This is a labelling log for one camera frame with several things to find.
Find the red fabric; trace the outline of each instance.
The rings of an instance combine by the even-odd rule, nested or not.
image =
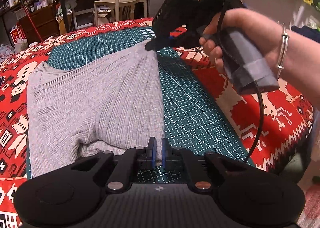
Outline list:
[[[17,187],[26,181],[26,133],[28,115],[26,87],[30,73],[41,61],[47,61],[53,47],[82,37],[109,31],[151,25],[151,19],[121,21],[50,38],[28,48],[0,64],[0,76],[5,80],[0,88],[0,222],[16,228],[20,220],[13,207],[12,197]],[[172,35],[184,32],[177,29]],[[240,97],[226,76],[211,67],[202,48],[175,48],[181,58],[216,99],[231,125],[248,149],[255,137],[259,118],[256,96]],[[310,131],[313,109],[292,86],[280,81],[278,91],[264,94],[265,124],[263,135],[252,159],[257,167],[273,170],[281,157],[293,155],[298,142]]]

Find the human hand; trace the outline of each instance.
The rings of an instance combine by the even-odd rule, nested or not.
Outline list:
[[[216,14],[210,24],[204,29],[204,34],[215,34],[220,13]],[[269,67],[276,73],[276,62],[281,47],[281,35],[283,28],[278,23],[246,8],[235,8],[227,10],[223,19],[222,28],[237,27],[247,35],[247,37],[257,46],[265,57]],[[209,56],[210,62],[216,66],[217,70],[224,72],[222,59],[222,49],[213,40],[206,41],[201,37],[200,45]]]

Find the black cable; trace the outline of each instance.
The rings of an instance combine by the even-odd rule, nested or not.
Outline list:
[[[221,14],[220,14],[220,17],[219,17],[219,20],[218,20],[218,24],[217,24],[217,38],[218,38],[218,45],[221,47],[222,49],[222,52],[224,55],[227,55],[228,57],[230,57],[233,61],[235,61],[238,65],[240,65],[240,63],[232,56],[230,55],[227,50],[224,48],[224,46],[222,45],[221,43],[221,40],[220,40],[220,32],[221,32],[221,28],[222,28],[222,22],[223,22],[223,18],[226,14],[226,11],[227,11],[227,3],[228,0],[224,0],[223,1],[223,5],[222,5],[222,10],[221,10]],[[257,82],[254,81],[254,84],[255,84],[255,87],[256,87],[256,91],[257,91],[257,95],[258,95],[258,102],[259,102],[259,107],[260,107],[260,120],[259,120],[259,127],[258,127],[258,130],[257,130],[257,134],[256,134],[256,137],[251,145],[251,148],[247,154],[247,156],[245,157],[243,163],[247,163],[249,158],[251,157],[254,149],[256,148],[258,142],[259,142],[259,138],[261,136],[261,133],[262,133],[262,127],[263,127],[263,122],[264,122],[264,104],[263,104],[263,99],[262,99],[262,94],[259,90],[259,87],[257,85]]]

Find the red pole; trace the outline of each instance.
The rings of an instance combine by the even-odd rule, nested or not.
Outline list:
[[[31,16],[30,16],[30,14],[29,14],[29,11],[28,11],[28,9],[26,8],[26,6],[24,5],[24,3],[23,3],[22,0],[21,0],[21,4],[22,4],[23,9],[24,9],[25,13],[27,14],[27,16],[28,16],[28,18],[29,18],[29,20],[30,20],[30,22],[31,22],[31,25],[32,25],[33,29],[36,31],[36,34],[37,34],[38,38],[40,39],[40,42],[43,42],[42,37],[40,36],[40,34],[39,34],[39,32],[38,32],[35,24],[33,24],[33,21],[32,21],[32,19],[31,19]]]

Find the black robotic gripper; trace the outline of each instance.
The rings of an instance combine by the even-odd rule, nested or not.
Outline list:
[[[14,206],[23,228],[297,227],[302,190],[215,152],[195,155],[162,141],[163,168],[185,182],[138,183],[155,168],[156,139],[114,156],[103,151],[22,184]]]

